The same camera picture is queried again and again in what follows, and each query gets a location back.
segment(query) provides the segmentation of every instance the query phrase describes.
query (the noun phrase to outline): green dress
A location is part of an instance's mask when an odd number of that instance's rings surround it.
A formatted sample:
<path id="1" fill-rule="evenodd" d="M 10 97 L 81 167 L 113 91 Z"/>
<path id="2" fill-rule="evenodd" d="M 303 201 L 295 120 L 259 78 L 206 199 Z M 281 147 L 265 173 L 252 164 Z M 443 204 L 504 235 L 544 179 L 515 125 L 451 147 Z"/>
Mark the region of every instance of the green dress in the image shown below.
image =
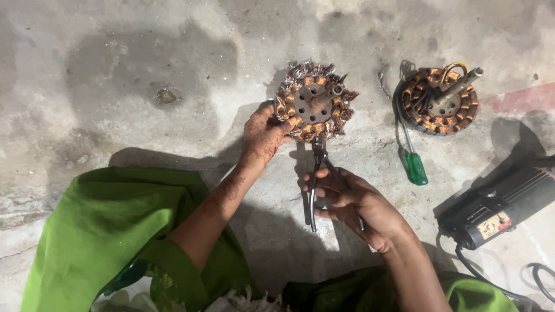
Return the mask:
<path id="1" fill-rule="evenodd" d="M 159 299 L 157 305 L 174 300 L 187 311 L 202 310 L 246 285 L 260 295 L 229 227 L 201 273 L 179 247 L 163 239 L 208 194 L 197 172 L 110 167 L 76 177 L 45 223 L 21 311 L 86 312 L 98 295 L 143 274 L 155 277 L 151 295 Z M 470 276 L 439 277 L 454 311 L 517 311 L 499 290 Z M 318 284 L 289 283 L 283 297 L 302 311 L 397 309 L 380 267 Z"/>

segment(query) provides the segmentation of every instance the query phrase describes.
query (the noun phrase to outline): left hand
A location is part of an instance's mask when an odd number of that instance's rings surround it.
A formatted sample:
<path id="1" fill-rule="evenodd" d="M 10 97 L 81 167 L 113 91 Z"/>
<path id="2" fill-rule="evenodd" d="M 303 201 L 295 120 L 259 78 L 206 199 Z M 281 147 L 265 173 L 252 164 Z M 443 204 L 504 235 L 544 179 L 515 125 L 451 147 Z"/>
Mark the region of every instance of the left hand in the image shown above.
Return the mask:
<path id="1" fill-rule="evenodd" d="M 294 126 L 295 118 L 280 122 L 274 117 L 273 104 L 252 114 L 245 123 L 243 154 L 239 164 L 255 166 L 261 170 L 262 176 L 278 147 L 293 140 L 288 134 Z"/>

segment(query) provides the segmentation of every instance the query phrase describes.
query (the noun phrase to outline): green screwdriver handle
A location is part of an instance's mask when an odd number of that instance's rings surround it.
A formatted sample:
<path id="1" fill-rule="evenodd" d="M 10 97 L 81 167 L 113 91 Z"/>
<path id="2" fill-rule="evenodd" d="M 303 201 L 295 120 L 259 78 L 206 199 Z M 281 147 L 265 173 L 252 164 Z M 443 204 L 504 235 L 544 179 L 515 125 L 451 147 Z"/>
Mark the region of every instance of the green screwdriver handle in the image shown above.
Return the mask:
<path id="1" fill-rule="evenodd" d="M 411 182 L 416 185 L 428 184 L 428 177 L 426 176 L 426 171 L 424 171 L 424 165 L 420 156 L 416 153 L 411 153 L 407 155 L 406 159 Z"/>

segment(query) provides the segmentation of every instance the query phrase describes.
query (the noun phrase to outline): red paint stripe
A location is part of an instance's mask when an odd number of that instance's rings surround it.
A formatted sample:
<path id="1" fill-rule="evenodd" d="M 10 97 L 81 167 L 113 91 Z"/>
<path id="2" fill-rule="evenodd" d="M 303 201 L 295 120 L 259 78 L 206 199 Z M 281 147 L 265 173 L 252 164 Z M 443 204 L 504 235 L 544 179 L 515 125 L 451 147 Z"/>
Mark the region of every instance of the red paint stripe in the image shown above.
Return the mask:
<path id="1" fill-rule="evenodd" d="M 490 105 L 496 113 L 528 113 L 532 110 L 555 109 L 555 82 L 480 99 L 480 105 Z"/>

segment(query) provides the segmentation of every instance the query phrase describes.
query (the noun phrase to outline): plier handle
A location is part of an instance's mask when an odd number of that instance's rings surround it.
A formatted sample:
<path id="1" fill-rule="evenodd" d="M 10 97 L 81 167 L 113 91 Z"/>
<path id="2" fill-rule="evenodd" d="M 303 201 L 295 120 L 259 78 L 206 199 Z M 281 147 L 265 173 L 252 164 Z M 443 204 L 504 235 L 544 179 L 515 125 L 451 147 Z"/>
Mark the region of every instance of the plier handle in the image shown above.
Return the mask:
<path id="1" fill-rule="evenodd" d="M 320 170 L 322 163 L 326 165 L 326 168 L 330 171 L 331 175 L 341 184 L 344 189 L 352 189 L 343 176 L 337 171 L 335 166 L 331 163 L 330 159 L 327 156 L 326 151 L 326 138 L 323 134 L 316 137 L 315 140 L 312 141 L 312 152 L 314 153 L 314 172 L 312 174 L 312 186 L 310 189 L 310 227 L 312 228 L 313 232 L 316 232 L 316 221 L 314 219 L 314 201 L 315 201 L 315 189 L 316 183 L 318 182 L 318 177 L 316 177 L 316 172 Z M 362 222 L 362 218 L 359 215 L 359 226 L 360 229 L 364 231 L 364 223 Z"/>

